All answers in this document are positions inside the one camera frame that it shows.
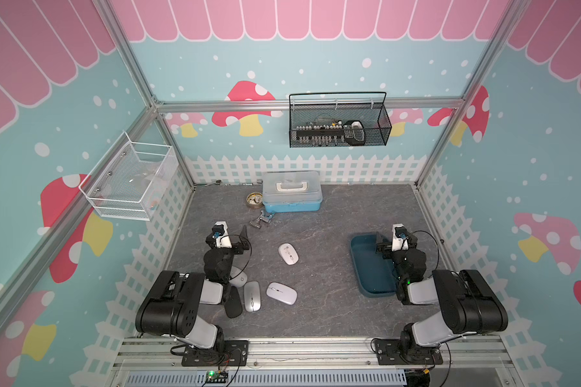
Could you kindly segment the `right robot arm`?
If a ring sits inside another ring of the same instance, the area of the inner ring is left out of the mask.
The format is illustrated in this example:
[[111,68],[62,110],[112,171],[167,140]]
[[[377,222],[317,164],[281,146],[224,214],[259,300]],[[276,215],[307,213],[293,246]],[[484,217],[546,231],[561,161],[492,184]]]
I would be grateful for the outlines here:
[[508,313],[482,274],[475,269],[460,272],[434,269],[426,277],[426,254],[405,227],[396,227],[392,240],[376,235],[375,251],[393,264],[395,294],[407,306],[437,305],[439,311],[420,322],[407,324],[395,349],[381,353],[405,364],[438,359],[441,346],[467,335],[503,332]]

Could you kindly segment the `black mouse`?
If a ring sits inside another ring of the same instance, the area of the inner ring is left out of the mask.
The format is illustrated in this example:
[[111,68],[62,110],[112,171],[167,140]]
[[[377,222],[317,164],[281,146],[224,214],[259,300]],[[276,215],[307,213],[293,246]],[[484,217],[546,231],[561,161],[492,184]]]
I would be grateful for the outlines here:
[[239,290],[234,285],[229,285],[227,291],[224,294],[224,310],[225,314],[229,319],[235,319],[239,317],[243,312],[243,306],[241,303]]

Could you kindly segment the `white mouse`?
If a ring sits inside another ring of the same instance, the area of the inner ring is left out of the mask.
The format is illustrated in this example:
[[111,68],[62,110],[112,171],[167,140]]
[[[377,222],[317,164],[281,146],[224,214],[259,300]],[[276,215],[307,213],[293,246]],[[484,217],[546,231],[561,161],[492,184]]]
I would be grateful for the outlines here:
[[294,289],[278,282],[271,282],[268,285],[266,295],[269,298],[272,298],[289,306],[294,305],[298,298],[298,294]]
[[288,265],[294,265],[299,262],[299,255],[290,243],[283,243],[279,246],[279,256]]
[[232,266],[229,283],[237,288],[242,288],[248,282],[247,274],[236,266]]

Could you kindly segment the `silver mouse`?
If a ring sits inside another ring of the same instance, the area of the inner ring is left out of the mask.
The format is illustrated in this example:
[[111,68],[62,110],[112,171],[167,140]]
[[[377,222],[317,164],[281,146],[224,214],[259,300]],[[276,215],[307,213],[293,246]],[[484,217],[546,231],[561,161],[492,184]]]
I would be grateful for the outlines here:
[[244,286],[245,310],[253,313],[261,309],[261,289],[256,281],[247,282]]

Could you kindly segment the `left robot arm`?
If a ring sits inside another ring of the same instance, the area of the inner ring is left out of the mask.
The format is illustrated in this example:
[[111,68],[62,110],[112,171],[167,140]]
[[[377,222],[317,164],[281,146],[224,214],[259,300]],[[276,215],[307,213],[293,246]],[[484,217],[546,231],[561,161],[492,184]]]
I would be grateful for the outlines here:
[[223,328],[199,316],[202,305],[222,306],[230,319],[243,311],[239,290],[232,284],[234,258],[252,249],[247,227],[231,234],[226,222],[217,222],[206,238],[209,250],[203,257],[203,272],[160,272],[136,314],[141,334],[169,336],[182,348],[182,365],[231,365],[243,351],[224,339]]

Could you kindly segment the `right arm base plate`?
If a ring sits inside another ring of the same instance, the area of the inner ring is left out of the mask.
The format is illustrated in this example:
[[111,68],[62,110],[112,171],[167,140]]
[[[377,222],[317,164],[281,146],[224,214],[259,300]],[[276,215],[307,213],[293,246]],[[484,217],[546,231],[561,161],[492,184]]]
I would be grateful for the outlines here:
[[441,350],[421,347],[399,339],[373,338],[370,343],[379,365],[417,365],[432,368],[443,364]]

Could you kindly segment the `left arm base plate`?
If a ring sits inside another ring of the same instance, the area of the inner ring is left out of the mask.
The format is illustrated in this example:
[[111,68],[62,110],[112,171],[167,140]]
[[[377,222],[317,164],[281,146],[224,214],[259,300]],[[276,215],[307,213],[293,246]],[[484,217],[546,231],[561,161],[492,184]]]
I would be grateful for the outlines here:
[[230,366],[243,367],[247,364],[250,349],[248,340],[229,340],[220,348],[201,349],[188,346],[182,355],[183,367]]

